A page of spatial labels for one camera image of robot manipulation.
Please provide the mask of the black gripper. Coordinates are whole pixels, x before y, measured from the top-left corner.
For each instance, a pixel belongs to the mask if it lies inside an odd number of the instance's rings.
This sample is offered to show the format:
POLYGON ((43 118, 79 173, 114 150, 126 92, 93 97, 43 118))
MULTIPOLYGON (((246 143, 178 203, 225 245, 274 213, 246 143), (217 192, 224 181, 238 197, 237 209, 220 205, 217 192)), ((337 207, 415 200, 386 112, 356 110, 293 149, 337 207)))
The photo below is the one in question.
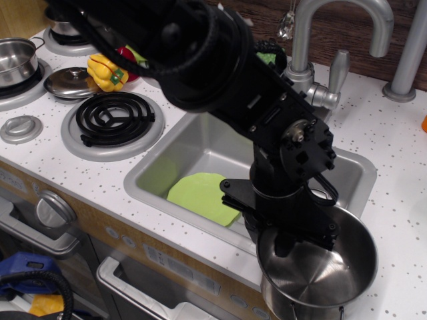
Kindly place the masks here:
POLYGON ((224 179, 220 189, 223 204, 242 213, 250 239, 257 244, 264 231, 275 228, 279 231, 275 254, 287 257, 301 241, 332 250, 340 234, 339 225, 326 214, 326 208, 337 203, 338 192, 325 178, 317 181, 325 189, 325 198, 313 193, 307 183, 283 197, 261 194, 244 179, 224 179))

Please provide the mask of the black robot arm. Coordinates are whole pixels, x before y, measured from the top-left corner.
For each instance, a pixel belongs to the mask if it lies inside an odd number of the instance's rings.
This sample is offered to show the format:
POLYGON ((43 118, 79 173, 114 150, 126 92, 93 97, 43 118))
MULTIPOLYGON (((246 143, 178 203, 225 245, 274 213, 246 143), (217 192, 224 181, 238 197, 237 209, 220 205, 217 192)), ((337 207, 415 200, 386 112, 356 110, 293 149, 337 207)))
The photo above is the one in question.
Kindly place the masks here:
POLYGON ((246 22, 203 1, 50 1, 102 54, 158 81, 167 100, 209 113, 254 146, 247 180, 220 183, 253 237, 278 231, 284 256, 296 241, 332 249, 340 227, 323 208, 338 194, 323 172, 336 154, 328 126, 291 81, 265 64, 246 22))

